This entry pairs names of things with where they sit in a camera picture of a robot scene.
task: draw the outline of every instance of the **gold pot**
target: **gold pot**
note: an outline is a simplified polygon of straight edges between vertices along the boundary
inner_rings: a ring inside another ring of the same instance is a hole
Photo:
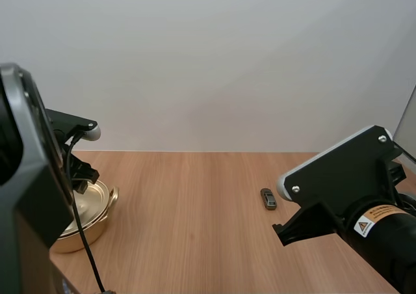
[[[88,183],[84,194],[74,193],[79,218],[88,244],[91,245],[107,227],[111,211],[118,199],[118,187],[109,188],[99,180]],[[75,220],[51,247],[53,252],[69,253],[84,248]]]

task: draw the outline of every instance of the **wooden table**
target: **wooden table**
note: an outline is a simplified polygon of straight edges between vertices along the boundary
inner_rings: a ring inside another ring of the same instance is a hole
[[[337,235],[283,247],[272,224],[298,209],[278,177],[313,154],[77,152],[120,187],[91,246],[117,293],[396,293]],[[278,202],[267,211],[259,191]],[[404,188],[412,188],[409,183]],[[83,293],[98,287],[85,251],[51,254]]]

